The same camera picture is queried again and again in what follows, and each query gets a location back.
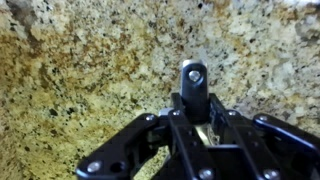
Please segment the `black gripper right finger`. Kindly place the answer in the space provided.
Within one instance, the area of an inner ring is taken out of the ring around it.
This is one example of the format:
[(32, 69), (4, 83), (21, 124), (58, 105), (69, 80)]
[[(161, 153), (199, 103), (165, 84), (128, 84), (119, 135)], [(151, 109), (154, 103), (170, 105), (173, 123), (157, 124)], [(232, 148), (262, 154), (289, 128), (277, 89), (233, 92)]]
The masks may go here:
[(210, 94), (211, 127), (219, 143), (236, 146), (254, 180), (320, 180), (320, 139), (274, 116), (252, 120)]

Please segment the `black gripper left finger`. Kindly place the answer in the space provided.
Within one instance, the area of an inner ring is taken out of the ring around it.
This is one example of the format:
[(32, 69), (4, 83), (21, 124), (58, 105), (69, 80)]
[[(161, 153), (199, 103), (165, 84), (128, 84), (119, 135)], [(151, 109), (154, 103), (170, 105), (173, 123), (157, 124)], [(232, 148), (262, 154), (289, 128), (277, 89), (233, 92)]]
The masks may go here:
[(167, 115), (139, 115), (106, 143), (82, 159), (77, 180), (133, 180), (160, 147), (168, 146), (171, 157), (150, 180), (183, 180), (184, 169)]

